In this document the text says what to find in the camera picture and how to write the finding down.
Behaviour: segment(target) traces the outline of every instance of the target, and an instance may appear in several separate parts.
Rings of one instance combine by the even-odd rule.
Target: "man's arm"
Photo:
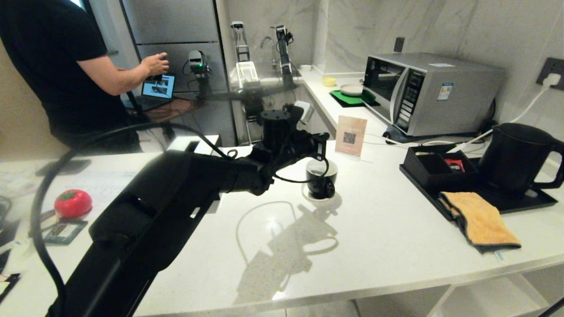
[[[108,56],[77,61],[82,70],[105,92],[118,96],[139,86],[145,78],[165,74],[169,70],[166,53],[148,56],[137,67],[122,71]]]

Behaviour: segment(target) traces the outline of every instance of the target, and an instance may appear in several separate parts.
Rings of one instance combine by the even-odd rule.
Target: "silver refrigerator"
[[[170,71],[177,75],[175,93],[188,96],[199,90],[196,77],[186,64],[188,53],[202,51],[211,69],[210,87],[214,93],[228,91],[226,66],[213,0],[121,0],[126,21],[139,58],[167,52]],[[209,102],[175,122],[220,134],[224,146],[235,145],[235,129],[230,102]]]

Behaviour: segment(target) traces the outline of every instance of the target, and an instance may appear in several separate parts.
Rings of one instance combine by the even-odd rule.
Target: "black t-shirt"
[[[70,0],[1,0],[0,35],[14,66],[42,102],[51,133],[126,125],[119,96],[103,91],[76,61],[106,55],[91,18]]]

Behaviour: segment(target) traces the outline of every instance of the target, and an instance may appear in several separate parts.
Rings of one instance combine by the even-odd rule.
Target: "orange towel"
[[[520,248],[499,210],[475,192],[441,192],[439,202],[451,212],[460,230],[480,252]]]

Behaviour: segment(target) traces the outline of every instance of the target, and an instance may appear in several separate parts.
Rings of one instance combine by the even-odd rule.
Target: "black kettle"
[[[535,178],[551,152],[563,160],[556,178],[537,183]],[[493,138],[480,159],[483,180],[505,196],[519,198],[529,189],[558,188],[564,182],[564,143],[540,129],[506,123],[493,127]]]

